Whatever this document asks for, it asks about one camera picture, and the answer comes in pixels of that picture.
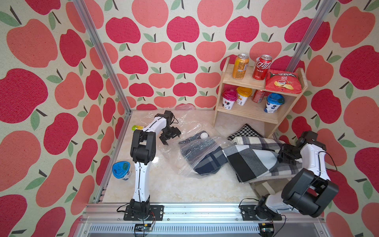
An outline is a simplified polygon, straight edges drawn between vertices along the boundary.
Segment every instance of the chip bag label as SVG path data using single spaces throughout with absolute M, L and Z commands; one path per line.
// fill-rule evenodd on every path
M 266 75 L 266 90 L 299 94 L 301 84 L 298 74 L 270 69 Z

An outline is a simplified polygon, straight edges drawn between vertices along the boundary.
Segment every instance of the mounting plate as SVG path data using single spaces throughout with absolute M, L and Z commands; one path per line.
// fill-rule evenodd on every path
M 132 212 L 129 211 L 129 206 L 126 206 L 125 214 L 124 214 L 124 221 L 142 221 L 142 219 L 137 218 L 136 216 L 132 216 Z M 161 221 L 163 220 L 163 212 L 164 212 L 164 206 L 163 205 L 150 205 L 150 211 L 154 213 L 155 220 Z M 149 214 L 144 221 L 152 221 L 153 215 Z

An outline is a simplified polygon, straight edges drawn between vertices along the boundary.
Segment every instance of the wooden shelf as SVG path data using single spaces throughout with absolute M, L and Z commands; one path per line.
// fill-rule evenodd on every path
M 215 116 L 213 119 L 213 125 L 216 123 L 216 118 L 218 112 L 229 113 L 232 115 L 238 115 L 246 118 L 251 118 L 255 120 L 260 120 L 265 122 L 265 137 L 271 138 L 275 130 L 281 124 L 283 119 L 287 116 L 287 114 L 291 111 L 293 106 L 299 100 L 299 98 L 303 95 L 303 93 L 308 89 L 307 79 L 304 75 L 304 70 L 298 68 L 296 73 L 299 75 L 299 81 L 302 87 L 302 91 L 300 94 L 291 94 L 277 91 L 269 91 L 265 89 L 266 80 L 258 81 L 253 79 L 252 74 L 254 71 L 253 67 L 248 67 L 245 73 L 245 76 L 242 80 L 236 80 L 232 77 L 233 72 L 233 64 L 229 64 L 230 57 L 226 59 L 224 68 L 221 74 L 221 83 L 220 90 L 217 97 Z M 266 113 L 264 112 L 264 108 L 266 106 L 266 100 L 263 100 L 261 103 L 255 103 L 251 98 L 248 98 L 246 104 L 244 106 L 240 106 L 238 104 L 233 105 L 231 110 L 224 109 L 222 106 L 222 92 L 224 91 L 224 85 L 236 85 L 243 86 L 252 89 L 264 90 L 273 93 L 282 94 L 285 100 L 285 103 L 281 105 L 275 113 Z
M 234 103 L 232 109 L 227 110 L 222 106 L 222 100 L 220 100 L 217 111 L 252 118 L 263 122 L 269 122 L 272 124 L 278 124 L 278 112 L 266 113 L 264 112 L 265 106 L 266 100 L 263 100 L 260 103 L 255 103 L 252 101 L 251 97 L 249 97 L 245 105 L 241 106 Z
M 232 77 L 233 67 L 234 67 L 233 64 L 228 64 L 223 83 L 235 85 L 235 86 L 248 87 L 248 88 L 257 89 L 257 90 L 269 91 L 269 90 L 266 90 L 265 88 L 266 79 L 262 81 L 258 81 L 253 78 L 254 67 L 247 67 L 245 76 L 241 80 L 237 80 Z M 278 93 L 282 95 L 288 95 L 288 96 L 294 96 L 294 97 L 297 97 L 299 95 L 299 94 L 291 94 L 291 93 L 284 93 L 284 92 L 278 92 L 278 91 L 269 91 L 269 92 Z

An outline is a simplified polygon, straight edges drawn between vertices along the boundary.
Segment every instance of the red tin can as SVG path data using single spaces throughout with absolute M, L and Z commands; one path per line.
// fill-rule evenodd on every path
M 252 100 L 255 102 L 255 103 L 260 103 L 263 99 L 263 97 L 265 96 L 265 91 L 262 91 L 262 90 L 255 90 L 255 93 L 253 95 L 253 98 Z
M 262 55 L 255 64 L 253 78 L 256 80 L 264 80 L 272 62 L 273 58 L 270 55 Z

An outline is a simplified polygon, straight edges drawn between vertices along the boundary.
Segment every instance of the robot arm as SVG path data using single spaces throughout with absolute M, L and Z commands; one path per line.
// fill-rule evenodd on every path
M 173 113 L 166 110 L 164 114 L 155 115 L 154 120 L 143 130 L 135 130 L 133 133 L 130 156 L 135 165 L 136 182 L 130 209 L 132 215 L 141 219 L 146 218 L 150 210 L 149 172 L 156 152 L 156 134 L 163 131 L 159 138 L 165 145 L 166 140 L 180 137 L 181 134 L 178 128 L 170 127 L 173 117 Z

